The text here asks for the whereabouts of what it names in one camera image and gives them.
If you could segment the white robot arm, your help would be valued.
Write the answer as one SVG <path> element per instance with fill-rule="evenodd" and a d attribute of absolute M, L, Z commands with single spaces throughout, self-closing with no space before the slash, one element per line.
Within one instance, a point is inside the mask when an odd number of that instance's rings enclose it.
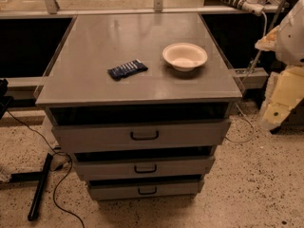
<path fill-rule="evenodd" d="M 255 48 L 273 51 L 286 65 L 276 84 L 266 89 L 260 125 L 273 130 L 282 125 L 304 99 L 304 0 L 298 0 L 280 24 L 263 36 Z"/>

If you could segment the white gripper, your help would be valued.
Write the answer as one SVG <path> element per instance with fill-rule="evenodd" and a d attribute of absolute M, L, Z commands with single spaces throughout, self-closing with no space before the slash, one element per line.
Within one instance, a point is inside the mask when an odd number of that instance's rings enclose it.
<path fill-rule="evenodd" d="M 280 73 L 272 72 L 260 109 L 260 126 L 266 130 L 281 126 L 303 99 L 303 66 L 286 66 Z"/>

